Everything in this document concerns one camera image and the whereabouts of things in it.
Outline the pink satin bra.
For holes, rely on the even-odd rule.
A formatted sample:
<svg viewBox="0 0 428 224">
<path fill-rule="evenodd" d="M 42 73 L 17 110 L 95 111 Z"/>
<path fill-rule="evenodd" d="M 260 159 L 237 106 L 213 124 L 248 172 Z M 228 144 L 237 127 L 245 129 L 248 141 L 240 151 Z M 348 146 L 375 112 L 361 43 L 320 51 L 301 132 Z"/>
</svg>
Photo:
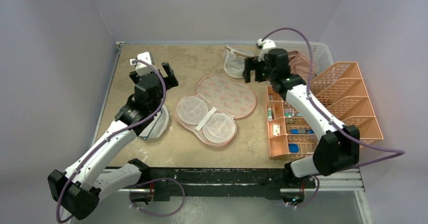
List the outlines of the pink satin bra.
<svg viewBox="0 0 428 224">
<path fill-rule="evenodd" d="M 288 59 L 291 74 L 299 75 L 307 83 L 310 71 L 310 59 L 298 51 L 288 52 Z"/>
</svg>

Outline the floral mesh laundry bag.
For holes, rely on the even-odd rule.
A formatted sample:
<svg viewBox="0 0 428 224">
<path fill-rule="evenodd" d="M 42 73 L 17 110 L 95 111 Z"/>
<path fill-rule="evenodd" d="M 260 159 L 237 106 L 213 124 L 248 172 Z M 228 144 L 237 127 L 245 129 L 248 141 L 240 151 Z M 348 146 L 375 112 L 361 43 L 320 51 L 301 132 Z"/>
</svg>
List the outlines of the floral mesh laundry bag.
<svg viewBox="0 0 428 224">
<path fill-rule="evenodd" d="M 238 131 L 236 119 L 250 115 L 256 107 L 252 89 L 220 74 L 200 79 L 195 95 L 182 97 L 175 107 L 177 121 L 204 144 L 222 147 Z"/>
</svg>

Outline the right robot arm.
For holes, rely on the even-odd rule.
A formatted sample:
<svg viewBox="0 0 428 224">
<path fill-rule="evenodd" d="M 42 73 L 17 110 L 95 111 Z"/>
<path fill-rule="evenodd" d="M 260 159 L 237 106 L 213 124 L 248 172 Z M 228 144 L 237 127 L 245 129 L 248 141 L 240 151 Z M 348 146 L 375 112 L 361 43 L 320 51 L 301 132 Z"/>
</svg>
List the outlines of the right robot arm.
<svg viewBox="0 0 428 224">
<path fill-rule="evenodd" d="M 329 176 L 359 162 L 360 131 L 334 117 L 310 91 L 308 82 L 291 72 L 286 50 L 273 48 L 261 58 L 246 58 L 243 71 L 246 83 L 251 81 L 252 71 L 257 82 L 269 81 L 275 93 L 301 112 L 318 139 L 312 156 L 285 164 L 283 180 L 287 186 L 296 187 L 303 177 Z"/>
</svg>

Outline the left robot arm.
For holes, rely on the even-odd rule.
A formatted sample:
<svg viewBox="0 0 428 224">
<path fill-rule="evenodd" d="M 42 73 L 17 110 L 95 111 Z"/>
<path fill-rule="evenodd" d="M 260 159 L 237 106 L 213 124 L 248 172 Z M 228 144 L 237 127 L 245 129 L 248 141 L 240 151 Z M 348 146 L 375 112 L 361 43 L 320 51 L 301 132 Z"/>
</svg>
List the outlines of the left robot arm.
<svg viewBox="0 0 428 224">
<path fill-rule="evenodd" d="M 102 199 L 127 186 L 145 188 L 156 181 L 151 168 L 138 159 L 106 176 L 102 172 L 116 155 L 156 120 L 166 115 L 166 92 L 179 85 L 173 69 L 163 62 L 165 75 L 148 61 L 135 59 L 130 73 L 132 93 L 115 115 L 105 133 L 89 150 L 64 171 L 54 170 L 48 178 L 56 201 L 57 223 L 82 220 L 93 213 Z"/>
</svg>

